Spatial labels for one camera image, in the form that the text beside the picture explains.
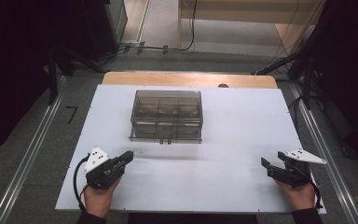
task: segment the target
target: white board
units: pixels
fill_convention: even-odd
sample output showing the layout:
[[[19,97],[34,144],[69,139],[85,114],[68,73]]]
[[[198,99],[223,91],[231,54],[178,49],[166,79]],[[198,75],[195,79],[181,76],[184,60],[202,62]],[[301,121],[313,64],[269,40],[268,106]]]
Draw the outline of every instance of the white board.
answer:
[[[201,91],[202,143],[131,142],[137,90]],[[95,146],[111,158],[135,151],[111,209],[179,213],[289,213],[281,190],[267,176],[260,158],[283,167],[278,151],[301,148],[280,90],[100,85],[56,209],[78,209],[74,170]],[[79,172],[79,191],[85,184],[86,177]]]

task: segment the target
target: power cord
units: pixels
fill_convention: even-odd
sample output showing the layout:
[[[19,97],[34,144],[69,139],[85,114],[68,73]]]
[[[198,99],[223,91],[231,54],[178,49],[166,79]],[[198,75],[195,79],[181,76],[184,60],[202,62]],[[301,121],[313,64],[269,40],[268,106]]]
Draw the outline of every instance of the power cord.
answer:
[[[318,99],[318,96],[315,95],[310,95],[309,98],[313,98],[313,99]],[[299,109],[299,105],[300,105],[300,101],[306,99],[303,95],[298,96],[289,106],[287,106],[287,108],[290,108],[291,106],[293,106],[293,113],[294,113],[294,124],[295,124],[295,129],[298,135],[298,138],[300,138],[299,135],[299,130],[298,130],[298,120],[297,120],[297,111]]]
[[[196,14],[197,14],[197,0],[194,2],[192,18],[189,19],[189,26],[190,26],[190,31],[191,31],[191,42],[187,48],[171,49],[171,48],[159,48],[159,47],[148,47],[148,46],[136,46],[136,47],[130,47],[130,49],[158,49],[158,50],[174,50],[174,51],[180,51],[180,52],[189,50],[191,48],[191,46],[194,46],[194,39],[195,39],[194,21],[196,20]]]
[[[116,56],[116,55],[118,55],[118,54],[120,54],[120,53],[124,53],[124,50],[125,50],[125,48],[122,48],[122,47],[118,48],[118,50],[117,50],[116,53],[114,53],[114,54],[109,54],[109,55],[108,55],[108,59],[107,59],[105,62],[103,62],[103,63],[97,64],[97,66],[100,67],[100,66],[103,66],[103,65],[109,63],[109,62],[113,59],[114,56]],[[78,64],[74,64],[74,68],[75,68],[75,69],[89,69],[87,66],[78,65]]]
[[[75,196],[76,196],[76,199],[79,203],[79,208],[80,210],[82,211],[86,211],[86,207],[84,206],[84,204],[81,202],[81,194],[79,195],[78,194],[78,191],[77,191],[77,183],[76,183],[76,178],[77,178],[77,172],[79,171],[79,168],[80,168],[80,165],[83,164],[83,162],[85,161],[88,161],[89,160],[89,157],[90,157],[90,154],[87,155],[87,157],[83,158],[80,163],[77,165],[77,167],[75,168],[75,173],[74,173],[74,192],[75,192]]]
[[[90,186],[90,185],[86,185],[86,186],[83,188],[83,190],[82,190],[81,193],[80,193],[80,198],[81,198],[81,196],[83,195],[84,191],[85,191],[89,186]]]
[[[310,24],[312,23],[312,21],[313,21],[315,15],[316,15],[316,12],[318,11],[319,7],[322,5],[322,1],[323,1],[323,0],[320,0],[319,5],[316,7],[315,11],[313,12],[312,16],[310,17],[310,20],[309,20],[309,22],[308,22],[308,24],[307,24],[307,27],[310,27]],[[297,0],[297,10],[296,10],[295,14],[293,15],[293,17],[296,15],[296,13],[297,13],[297,11],[298,11],[298,4],[299,4],[299,0]],[[309,30],[308,30],[305,34],[303,34],[295,43],[293,43],[292,45],[290,45],[290,46],[287,47],[287,48],[290,49],[292,46],[296,45],[299,41],[302,41],[302,38],[303,38],[304,36],[307,36],[311,31],[312,31],[312,29],[309,29]],[[278,53],[279,48],[281,47],[281,45],[282,45],[282,43],[283,43],[282,41],[281,41],[280,46],[279,46],[278,49],[277,49],[277,53]],[[275,56],[274,56],[268,63],[264,63],[264,64],[263,64],[263,67],[260,68],[260,69],[258,69],[258,70],[255,72],[255,76],[257,75],[257,73],[258,73],[259,71],[261,71],[261,70],[265,69],[266,67],[270,66],[271,62],[272,62],[273,60],[275,60],[276,58],[278,58],[278,57],[279,57],[281,54],[283,54],[284,52],[286,52],[286,49],[282,50],[278,55],[277,55],[277,53],[275,53]]]

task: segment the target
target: metal rail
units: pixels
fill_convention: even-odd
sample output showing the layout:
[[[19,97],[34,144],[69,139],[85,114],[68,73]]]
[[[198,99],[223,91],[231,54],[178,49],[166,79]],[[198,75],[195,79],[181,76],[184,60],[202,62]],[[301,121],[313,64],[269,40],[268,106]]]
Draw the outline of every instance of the metal rail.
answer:
[[[57,109],[60,105],[63,96],[63,90],[66,88],[69,77],[62,77],[59,83],[59,94],[53,104],[48,106],[42,121],[39,124],[39,127],[36,130],[34,138],[31,141],[31,144],[28,146],[27,151],[22,158],[19,168],[11,179],[7,189],[5,190],[4,196],[0,202],[0,224],[6,223],[7,218],[11,212],[11,209],[14,203],[17,200],[17,197],[20,194],[22,185],[25,182],[31,167],[34,163],[34,159],[39,151],[40,146],[43,143],[43,140],[46,136],[48,128],[51,122],[54,119],[54,116],[57,112]]]
[[[296,85],[291,85],[293,95],[297,98],[300,96],[301,90]],[[311,110],[308,110],[304,104],[300,104],[301,114],[304,120],[307,123],[307,126],[310,130],[313,142],[316,145],[320,156],[327,161],[325,165],[326,172],[330,177],[332,185],[336,191],[337,197],[341,203],[342,209],[344,210],[345,215],[350,223],[358,224],[358,210],[356,204],[353,201],[351,193],[337,168],[337,165],[330,154],[330,150],[324,137],[319,129],[319,126],[313,116]]]

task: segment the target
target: hand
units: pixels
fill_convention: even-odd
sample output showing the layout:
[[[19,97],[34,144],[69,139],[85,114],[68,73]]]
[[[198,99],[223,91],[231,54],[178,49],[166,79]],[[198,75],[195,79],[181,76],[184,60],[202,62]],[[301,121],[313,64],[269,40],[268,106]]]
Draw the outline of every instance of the hand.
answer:
[[[293,189],[290,185],[279,180],[275,180],[275,182],[286,194],[293,211],[315,207],[315,191],[312,184],[308,183]]]
[[[106,218],[112,203],[113,192],[115,191],[121,178],[118,179],[109,189],[94,189],[88,186],[84,190],[84,201],[86,211],[94,216]]]

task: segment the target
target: black cable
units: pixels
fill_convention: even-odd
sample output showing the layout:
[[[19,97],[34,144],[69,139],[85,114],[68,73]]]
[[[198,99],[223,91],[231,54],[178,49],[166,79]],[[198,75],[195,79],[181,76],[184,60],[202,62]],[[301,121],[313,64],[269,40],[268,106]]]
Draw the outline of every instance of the black cable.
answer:
[[[83,158],[83,159],[80,161],[80,163],[77,165],[77,167],[75,168],[75,172],[74,172],[74,192],[75,192],[76,199],[77,199],[77,201],[79,202],[79,208],[80,208],[80,210],[82,210],[82,211],[86,211],[86,207],[85,207],[84,204],[81,202],[80,196],[79,196],[79,194],[78,194],[76,178],[77,178],[77,172],[79,171],[80,165],[81,165],[83,162],[88,161],[88,160],[89,160],[89,157],[90,157],[90,154],[87,155],[87,157]]]
[[[322,0],[319,2],[319,5],[316,7],[315,11],[313,12],[312,16],[310,17],[310,20],[309,20],[309,22],[308,22],[308,24],[307,24],[307,27],[310,27],[310,24],[312,23],[312,21],[313,21],[315,15],[316,15],[316,12],[318,11],[318,8],[321,6],[321,4],[322,4]],[[295,43],[293,43],[291,46],[289,46],[288,49],[290,49],[292,46],[296,45],[296,44],[298,43],[298,41],[302,41],[302,38],[303,38],[304,36],[308,35],[308,34],[310,33],[310,31],[312,31],[312,30],[309,29],[309,30],[308,30],[305,34],[303,34]],[[280,56],[280,55],[281,55],[282,53],[284,53],[285,51],[286,51],[286,49],[284,49],[283,51],[281,51],[281,53],[279,53],[278,55],[275,54],[275,56],[271,59],[271,61],[274,60],[274,58]],[[265,63],[264,65],[267,64],[267,66],[264,66],[264,65],[263,65],[264,67],[262,67],[261,69],[257,70],[257,71],[255,72],[255,75],[257,74],[258,71],[263,70],[264,68],[268,67],[268,66],[270,65],[271,61],[269,61],[269,63]]]
[[[289,106],[287,106],[288,108],[290,108],[294,103],[298,102],[301,100],[302,96],[298,96]]]
[[[291,79],[282,79],[282,78],[275,78],[276,82],[291,82],[291,83],[295,83],[297,85],[303,86],[304,83],[298,81],[298,80],[291,80]]]
[[[321,199],[322,199],[321,192],[319,191],[319,188],[315,185],[315,183],[313,183],[312,178],[308,178],[302,171],[300,171],[293,164],[291,164],[291,163],[286,163],[286,164],[290,165],[293,169],[295,169],[297,172],[299,172],[300,174],[302,174],[304,177],[306,177],[309,180],[309,183],[312,184],[313,190],[315,190],[315,194],[316,194],[315,208],[316,209],[323,208],[323,206],[321,205]]]
[[[278,52],[279,52],[279,49],[281,48],[281,45],[283,44],[284,38],[285,38],[286,35],[287,35],[287,31],[289,30],[289,26],[290,26],[290,24],[292,24],[293,18],[295,17],[295,15],[296,15],[297,12],[298,12],[299,2],[300,2],[300,0],[297,0],[296,11],[295,11],[295,13],[294,13],[293,16],[292,16],[292,19],[290,19],[289,23],[287,24],[286,32],[284,33],[284,36],[281,38],[281,44],[279,45],[279,47],[278,47],[278,49],[277,49],[277,51],[276,51],[274,57],[272,57],[272,59],[271,59],[268,63],[265,63],[264,65],[266,65],[266,64],[267,64],[267,65],[270,65],[272,61],[277,60],[276,58],[277,58],[279,55],[282,54],[282,53],[278,54]]]
[[[299,132],[299,129],[298,129],[297,110],[298,110],[298,107],[299,107],[299,104],[300,104],[301,99],[302,99],[301,96],[298,97],[298,100],[295,102],[295,104],[294,104],[294,106],[293,106],[294,114],[295,114],[295,128],[296,128],[296,132],[297,132],[298,138],[300,138],[300,132]]]
[[[116,56],[120,53],[123,53],[123,52],[124,52],[124,48],[118,48],[116,53],[108,55],[109,58],[105,62],[97,64],[97,66],[103,66],[103,65],[109,63],[113,59],[114,56]],[[75,69],[89,69],[89,67],[87,67],[87,66],[82,66],[82,65],[78,65],[78,64],[74,64],[74,68]]]
[[[161,49],[161,50],[176,50],[176,51],[187,51],[187,50],[189,50],[191,48],[191,46],[194,45],[194,39],[195,39],[194,21],[196,20],[196,13],[197,13],[197,0],[194,3],[192,18],[189,19],[189,21],[191,21],[191,25],[190,25],[191,43],[187,48],[185,48],[185,49],[168,49],[168,48],[160,48],[160,47],[138,46],[138,47],[131,47],[131,49]]]
[[[81,198],[81,195],[84,193],[84,191],[89,187],[90,185],[86,185],[84,188],[83,188],[83,190],[81,191],[81,193],[80,193],[80,198]]]

